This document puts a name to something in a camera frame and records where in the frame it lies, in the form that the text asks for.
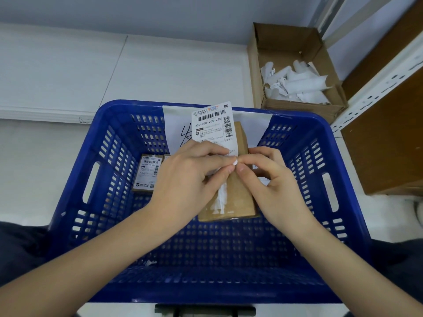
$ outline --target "brown kraft paper package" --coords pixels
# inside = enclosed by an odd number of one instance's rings
[[[236,140],[238,142],[238,155],[248,154],[247,137],[242,129],[241,123],[235,122],[234,124]],[[220,209],[212,209],[217,198],[216,192],[214,197],[198,214],[198,221],[208,222],[241,217],[254,217],[257,215],[254,199],[235,171],[228,177],[227,192],[228,199],[224,208],[224,213],[221,213]]]

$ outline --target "white paper label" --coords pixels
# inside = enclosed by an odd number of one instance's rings
[[[134,181],[134,189],[154,190],[161,157],[143,156]]]
[[[229,149],[228,155],[238,155],[234,117],[230,101],[209,106],[191,114],[195,141],[208,140]]]

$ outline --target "brown cardboard box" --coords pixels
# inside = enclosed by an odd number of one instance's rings
[[[150,159],[154,163],[143,163]],[[134,184],[132,186],[133,192],[153,192],[154,185],[156,184],[157,172],[160,168],[161,163],[163,162],[162,155],[148,155],[142,154],[140,159],[140,164],[135,174]]]
[[[236,140],[238,141],[238,155],[245,155],[248,153],[247,137],[240,122],[235,122],[235,132]],[[240,217],[254,217],[257,215],[254,199],[236,172],[232,172],[229,175],[227,185],[228,200],[224,209],[225,213],[220,214],[220,211],[218,211],[217,214],[213,214],[216,211],[211,207],[217,198],[216,192],[207,206],[198,214],[198,221],[208,222]]]
[[[315,28],[254,23],[251,41],[247,48],[250,63],[252,96],[255,108],[314,112],[332,123],[348,106],[341,82],[332,61]],[[260,68],[273,62],[278,72],[292,66],[295,60],[312,61],[321,76],[328,75],[323,91],[331,104],[321,105],[267,99]]]

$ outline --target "right hand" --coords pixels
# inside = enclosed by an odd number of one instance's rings
[[[315,218],[306,206],[297,181],[285,166],[278,149],[256,147],[250,154],[238,157],[236,172],[250,190],[266,219],[288,238],[302,231],[305,224]],[[256,165],[251,170],[247,165]],[[258,177],[267,177],[265,186]]]

